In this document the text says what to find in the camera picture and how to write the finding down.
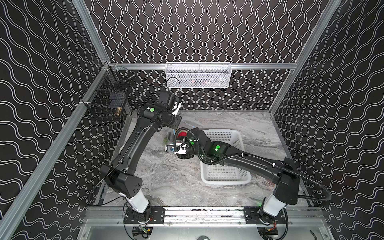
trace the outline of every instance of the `white plastic basket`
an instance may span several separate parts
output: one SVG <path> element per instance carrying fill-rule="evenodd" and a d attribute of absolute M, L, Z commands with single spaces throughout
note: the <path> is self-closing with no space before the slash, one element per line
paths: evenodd
<path fill-rule="evenodd" d="M 203 131 L 212 142 L 226 142 L 245 151 L 241 135 L 236 130 L 208 129 Z M 237 167 L 222 166 L 220 164 L 207 165 L 200 162 L 200 171 L 201 179 L 208 184 L 238 185 L 247 184 L 251 181 L 251 173 Z"/>
<path fill-rule="evenodd" d="M 169 88 L 227 88 L 232 69 L 230 63 L 166 63 L 165 73 Z"/>

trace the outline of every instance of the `white mesh basket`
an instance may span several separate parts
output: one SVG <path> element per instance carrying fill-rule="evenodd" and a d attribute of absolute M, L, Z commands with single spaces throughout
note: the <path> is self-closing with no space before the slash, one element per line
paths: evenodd
<path fill-rule="evenodd" d="M 165 73 L 169 88 L 227 88 L 232 69 L 230 63 L 166 63 Z"/>
<path fill-rule="evenodd" d="M 226 142 L 245 151 L 241 135 L 236 130 L 208 129 L 203 131 L 212 142 Z M 247 184 L 251 181 L 251 173 L 237 167 L 222 166 L 220 164 L 207 165 L 200 162 L 200 171 L 201 179 L 208 184 L 238 185 Z"/>

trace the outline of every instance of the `black mounting plate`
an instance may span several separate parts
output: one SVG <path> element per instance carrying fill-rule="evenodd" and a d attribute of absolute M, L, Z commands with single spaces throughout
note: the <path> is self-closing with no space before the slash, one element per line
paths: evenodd
<path fill-rule="evenodd" d="M 263 224 L 257 213 L 261 207 L 244 207 L 245 224 Z M 286 219 L 283 214 L 283 210 L 280 210 L 279 214 L 275 217 L 276 224 L 285 224 Z"/>
<path fill-rule="evenodd" d="M 165 211 L 166 210 L 163 207 L 151 207 L 150 215 L 153 217 L 153 219 L 148 224 L 163 224 Z M 127 209 L 125 216 L 124 224 L 139 224 L 139 222 L 134 218 L 131 209 Z"/>

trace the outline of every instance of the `patterned wall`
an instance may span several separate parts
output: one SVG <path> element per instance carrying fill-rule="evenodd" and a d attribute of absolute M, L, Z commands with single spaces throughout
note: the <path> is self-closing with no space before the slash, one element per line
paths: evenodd
<path fill-rule="evenodd" d="M 70 0 L 0 0 L 0 219 L 101 65 Z"/>
<path fill-rule="evenodd" d="M 115 63 L 291 63 L 327 0 L 85 0 Z"/>
<path fill-rule="evenodd" d="M 76 239 L 112 158 L 123 121 L 98 122 L 87 112 L 32 202 L 12 239 Z"/>
<path fill-rule="evenodd" d="M 289 70 L 234 70 L 228 88 L 182 88 L 171 91 L 187 110 L 269 110 Z M 139 71 L 128 97 L 133 109 L 154 103 L 165 90 L 164 71 Z"/>
<path fill-rule="evenodd" d="M 383 16 L 382 0 L 343 0 L 275 115 L 299 170 L 332 191 L 337 240 L 384 239 Z"/>

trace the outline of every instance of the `black round object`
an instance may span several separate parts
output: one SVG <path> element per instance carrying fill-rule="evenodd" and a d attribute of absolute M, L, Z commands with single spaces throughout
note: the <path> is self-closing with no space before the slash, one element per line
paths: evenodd
<path fill-rule="evenodd" d="M 210 240 L 209 237 L 201 236 L 197 240 Z"/>

